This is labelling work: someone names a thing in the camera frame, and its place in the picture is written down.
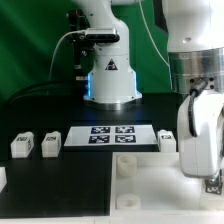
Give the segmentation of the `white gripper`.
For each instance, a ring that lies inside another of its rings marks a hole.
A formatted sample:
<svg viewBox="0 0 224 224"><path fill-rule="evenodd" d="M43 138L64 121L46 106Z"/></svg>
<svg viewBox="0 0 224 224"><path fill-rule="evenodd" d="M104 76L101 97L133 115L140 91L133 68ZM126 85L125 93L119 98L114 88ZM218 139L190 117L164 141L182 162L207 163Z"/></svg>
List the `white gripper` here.
<svg viewBox="0 0 224 224"><path fill-rule="evenodd" d="M189 131L187 97L179 108L177 135L180 168L187 177L221 182L224 150L224 94L203 91L194 100L194 122L197 136Z"/></svg>

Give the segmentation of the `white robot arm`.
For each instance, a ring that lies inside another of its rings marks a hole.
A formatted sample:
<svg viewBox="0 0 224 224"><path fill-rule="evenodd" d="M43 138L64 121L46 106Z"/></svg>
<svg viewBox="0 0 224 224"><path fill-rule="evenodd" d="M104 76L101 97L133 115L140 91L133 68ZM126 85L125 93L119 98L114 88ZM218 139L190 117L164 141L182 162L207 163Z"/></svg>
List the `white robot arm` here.
<svg viewBox="0 0 224 224"><path fill-rule="evenodd" d="M129 30L111 10L136 0L72 1L90 23L83 38L96 50L84 100L119 108L140 99L129 63ZM214 179L224 130L224 0L162 0L162 10L172 88L187 96L177 117L180 166L188 177Z"/></svg>

